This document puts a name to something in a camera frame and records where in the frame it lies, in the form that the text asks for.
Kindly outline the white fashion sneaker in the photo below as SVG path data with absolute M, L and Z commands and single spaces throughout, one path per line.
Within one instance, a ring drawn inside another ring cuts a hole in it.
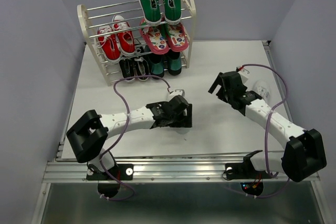
M 253 91 L 260 95 L 266 102 L 270 101 L 270 87 L 263 80 L 258 80 L 253 86 Z

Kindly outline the black canvas sneaker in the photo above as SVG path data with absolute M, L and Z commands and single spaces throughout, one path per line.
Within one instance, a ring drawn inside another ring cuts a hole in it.
M 123 78 L 126 82 L 132 82 L 135 80 L 135 73 L 133 69 L 133 62 L 131 59 L 123 59 L 119 61 L 119 67 Z
M 140 81 L 147 81 L 149 78 L 149 64 L 144 56 L 137 56 L 133 58 L 136 75 L 139 76 Z

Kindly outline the red canvas sneaker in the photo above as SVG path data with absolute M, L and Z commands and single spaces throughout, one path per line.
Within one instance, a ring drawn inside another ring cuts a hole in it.
M 120 50 L 115 34 L 108 34 L 111 32 L 113 29 L 110 25 L 98 27 L 97 34 L 101 36 L 98 37 L 97 47 L 103 50 L 108 61 L 117 63 L 121 58 Z
M 135 54 L 135 43 L 131 26 L 121 15 L 114 15 L 112 19 L 112 30 L 117 31 L 117 38 L 120 43 L 120 49 L 126 57 Z

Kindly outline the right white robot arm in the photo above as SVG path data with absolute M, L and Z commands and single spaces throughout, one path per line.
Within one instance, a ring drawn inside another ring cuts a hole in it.
M 268 171 L 283 173 L 294 182 L 301 182 L 327 165 L 322 135 L 315 129 L 306 130 L 275 112 L 266 101 L 243 84 L 237 71 L 222 73 L 209 89 L 234 110 L 260 125 L 283 147 L 282 153 L 256 150 L 244 156 L 241 163 L 228 163 L 223 172 L 226 180 L 269 179 Z

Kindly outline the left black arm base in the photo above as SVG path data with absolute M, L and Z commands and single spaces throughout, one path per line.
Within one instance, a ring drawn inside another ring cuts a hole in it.
M 98 170 L 93 164 L 87 164 L 86 180 L 98 182 L 99 197 L 107 201 L 124 201 L 135 195 L 133 187 L 125 183 L 132 181 L 133 164 L 119 164 L 110 168 L 108 172 Z

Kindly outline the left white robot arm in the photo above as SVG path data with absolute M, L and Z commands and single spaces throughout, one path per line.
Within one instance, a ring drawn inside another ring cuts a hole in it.
M 98 114 L 85 112 L 67 131 L 66 136 L 78 163 L 87 163 L 104 178 L 116 175 L 117 164 L 109 150 L 103 148 L 107 139 L 135 130 L 158 127 L 191 128 L 192 104 L 180 94 L 169 101 L 150 103 L 129 113 Z

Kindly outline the teal suede shoe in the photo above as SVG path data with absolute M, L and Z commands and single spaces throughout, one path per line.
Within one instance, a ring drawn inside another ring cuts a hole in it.
M 177 76 L 182 72 L 180 52 L 169 51 L 167 54 L 167 69 L 169 74 Z
M 159 79 L 164 77 L 164 62 L 162 55 L 149 54 L 148 55 L 150 74 L 153 79 Z

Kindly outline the teal suede shoe left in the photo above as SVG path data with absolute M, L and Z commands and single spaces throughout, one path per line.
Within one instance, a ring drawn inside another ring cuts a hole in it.
M 164 62 L 162 55 L 149 54 L 148 55 L 150 74 L 153 79 L 159 79 L 164 77 Z

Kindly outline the cream metal shoe shelf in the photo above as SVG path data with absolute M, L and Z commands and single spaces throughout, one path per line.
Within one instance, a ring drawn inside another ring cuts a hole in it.
M 187 21 L 191 24 L 190 28 L 185 29 L 188 48 L 181 52 L 182 67 L 189 68 L 196 30 L 197 14 L 194 0 L 181 1 L 181 22 Z M 98 65 L 106 85 L 111 86 L 114 82 L 122 78 L 122 74 L 119 64 L 109 61 L 103 49 L 97 47 L 99 44 L 98 37 L 101 36 L 97 34 L 97 30 L 100 26 L 112 26 L 115 22 L 112 22 L 110 18 L 114 15 L 122 15 L 125 17 L 125 21 L 131 26 L 126 29 L 126 31 L 132 31 L 134 38 L 141 42 L 139 46 L 144 46 L 145 42 L 139 33 L 139 29 L 141 28 L 139 22 L 143 18 L 141 6 L 138 0 L 92 8 L 87 8 L 85 5 L 81 4 L 77 6 L 77 15 L 85 42 Z

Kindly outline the pink patterned slipper right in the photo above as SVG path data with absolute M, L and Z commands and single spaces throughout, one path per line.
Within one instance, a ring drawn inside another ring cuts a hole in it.
M 182 23 L 165 24 L 166 40 L 173 52 L 181 52 L 188 48 L 189 42 Z

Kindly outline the pink patterned slipper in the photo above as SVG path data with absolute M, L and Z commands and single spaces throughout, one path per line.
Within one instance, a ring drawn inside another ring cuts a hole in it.
M 173 52 L 181 52 L 188 48 L 189 42 L 182 23 L 165 24 L 166 40 Z
M 162 25 L 158 26 L 149 26 L 143 18 L 140 21 L 140 26 L 145 26 L 145 28 L 140 28 L 139 32 L 149 47 L 150 51 L 156 55 L 164 55 L 169 51 L 169 46 L 166 42 L 166 39 L 163 35 L 164 30 Z

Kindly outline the pink patterned slipper left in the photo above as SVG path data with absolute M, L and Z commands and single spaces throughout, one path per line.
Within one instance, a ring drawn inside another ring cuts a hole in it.
M 162 25 L 158 26 L 149 26 L 143 18 L 140 21 L 140 26 L 145 26 L 145 28 L 140 28 L 139 32 L 149 47 L 150 51 L 156 55 L 164 55 L 169 51 L 169 46 L 166 42 L 166 39 L 163 35 L 164 30 Z

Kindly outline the green sneaker right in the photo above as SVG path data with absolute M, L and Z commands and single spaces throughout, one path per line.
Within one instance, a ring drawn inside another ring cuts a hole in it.
M 177 25 L 182 17 L 181 0 L 162 0 L 164 3 L 164 18 L 170 25 Z

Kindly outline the green sneaker left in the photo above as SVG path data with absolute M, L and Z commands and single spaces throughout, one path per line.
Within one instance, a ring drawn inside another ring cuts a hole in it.
M 161 22 L 159 0 L 138 0 L 143 11 L 144 20 L 151 26 L 157 26 Z

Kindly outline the aluminium table frame rail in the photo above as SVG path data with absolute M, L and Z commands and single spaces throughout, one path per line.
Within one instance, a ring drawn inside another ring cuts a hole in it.
M 219 87 L 209 88 L 220 72 L 243 67 L 250 72 L 244 84 L 249 91 L 258 80 L 270 87 L 271 109 L 290 122 L 282 105 L 287 93 L 280 91 L 261 41 L 199 41 L 192 45 L 191 66 L 173 76 L 131 83 L 122 78 L 106 85 L 91 51 L 86 48 L 80 67 L 66 132 L 89 110 L 98 114 L 129 113 L 150 103 L 167 101 L 169 91 L 183 89 L 192 106 L 193 126 L 186 134 L 171 127 L 135 130 L 106 140 L 117 165 L 133 164 L 131 183 L 219 182 L 227 163 L 241 163 L 256 150 L 282 153 L 283 147 L 260 125 L 217 98 Z M 86 180 L 87 163 L 77 162 L 65 135 L 61 158 L 47 165 L 44 179 L 74 183 Z

